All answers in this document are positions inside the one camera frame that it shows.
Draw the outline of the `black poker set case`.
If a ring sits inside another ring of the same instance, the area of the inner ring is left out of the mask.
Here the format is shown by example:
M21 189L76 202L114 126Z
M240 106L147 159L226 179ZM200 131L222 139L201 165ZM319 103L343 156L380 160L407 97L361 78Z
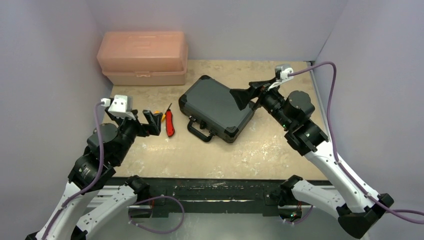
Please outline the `black poker set case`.
M187 130L206 143L214 136L233 143L255 114L252 101L240 110L230 88L208 75L202 75L178 105L189 118Z

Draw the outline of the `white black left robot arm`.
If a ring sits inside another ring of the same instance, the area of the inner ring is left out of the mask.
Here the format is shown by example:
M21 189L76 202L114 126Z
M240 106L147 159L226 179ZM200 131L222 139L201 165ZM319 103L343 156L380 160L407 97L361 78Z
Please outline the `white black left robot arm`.
M116 173L136 137L158 136L161 133L161 112L143 110L147 123L140 123L136 109L105 113L112 123L98 123L87 146L74 163L59 203L41 230L26 236L28 240L88 240L119 210L134 201L146 203L150 186L134 175L121 186L112 198L90 212L89 203Z

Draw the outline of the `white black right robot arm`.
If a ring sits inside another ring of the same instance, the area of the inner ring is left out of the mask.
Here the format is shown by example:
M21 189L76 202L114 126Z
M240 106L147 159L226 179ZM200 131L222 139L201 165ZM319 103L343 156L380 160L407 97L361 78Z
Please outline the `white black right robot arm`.
M336 189L332 193L293 175L280 186L276 196L280 206L295 201L311 204L336 218L342 229L356 239L361 239L392 206L393 198L366 184L311 120L315 106L306 92L295 90L284 97L270 81L250 82L247 89L234 88L229 92L239 109L255 99L253 108L264 108L283 127L287 143L315 165Z

